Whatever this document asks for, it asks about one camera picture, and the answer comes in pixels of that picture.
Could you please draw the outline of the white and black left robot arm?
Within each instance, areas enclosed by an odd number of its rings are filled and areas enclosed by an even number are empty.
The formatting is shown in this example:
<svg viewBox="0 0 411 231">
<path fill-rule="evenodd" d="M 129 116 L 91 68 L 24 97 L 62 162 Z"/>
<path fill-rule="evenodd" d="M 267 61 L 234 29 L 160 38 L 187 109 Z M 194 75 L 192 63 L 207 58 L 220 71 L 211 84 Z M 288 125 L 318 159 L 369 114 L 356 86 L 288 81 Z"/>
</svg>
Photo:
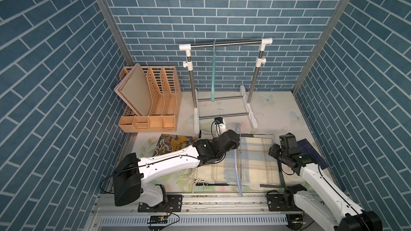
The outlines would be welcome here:
<svg viewBox="0 0 411 231">
<path fill-rule="evenodd" d="M 240 136 L 229 129 L 217 138 L 196 140 L 192 145 L 168 154 L 148 158 L 128 154 L 112 175 L 115 206 L 138 202 L 162 210 L 169 202 L 167 192 L 163 185 L 152 184 L 153 180 L 173 172 L 217 164 L 227 152 L 239 146 Z"/>
</svg>

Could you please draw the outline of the light blue clothes hanger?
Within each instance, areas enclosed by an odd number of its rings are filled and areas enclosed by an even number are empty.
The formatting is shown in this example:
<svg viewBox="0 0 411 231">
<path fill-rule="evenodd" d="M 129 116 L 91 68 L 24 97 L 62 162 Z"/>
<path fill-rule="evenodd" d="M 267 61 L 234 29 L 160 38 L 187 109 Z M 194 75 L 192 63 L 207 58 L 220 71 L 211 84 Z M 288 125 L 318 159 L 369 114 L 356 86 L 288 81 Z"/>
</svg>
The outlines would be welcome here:
<svg viewBox="0 0 411 231">
<path fill-rule="evenodd" d="M 241 124 L 238 123 L 235 127 L 235 132 L 241 137 Z M 235 177 L 236 177 L 236 182 L 237 182 L 237 187 L 238 187 L 238 192 L 240 197 L 243 197 L 243 191 L 242 191 L 242 183 L 241 183 L 241 178 L 240 178 L 240 151 L 239 148 L 235 150 L 234 152 L 234 169 L 235 169 Z"/>
</svg>

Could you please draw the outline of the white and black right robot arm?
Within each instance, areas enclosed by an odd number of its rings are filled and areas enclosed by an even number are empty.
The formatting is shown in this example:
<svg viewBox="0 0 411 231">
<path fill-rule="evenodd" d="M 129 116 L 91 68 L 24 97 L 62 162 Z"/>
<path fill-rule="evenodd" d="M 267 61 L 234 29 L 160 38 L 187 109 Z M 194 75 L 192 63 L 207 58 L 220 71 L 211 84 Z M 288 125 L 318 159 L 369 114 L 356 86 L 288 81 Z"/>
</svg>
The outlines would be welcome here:
<svg viewBox="0 0 411 231">
<path fill-rule="evenodd" d="M 285 207 L 295 206 L 307 213 L 326 231 L 381 231 L 383 224 L 373 211 L 365 211 L 352 201 L 322 171 L 317 161 L 298 148 L 296 138 L 287 133 L 273 144 L 269 155 L 291 168 L 304 179 L 321 198 L 314 199 L 301 184 L 288 186 L 283 193 Z"/>
</svg>

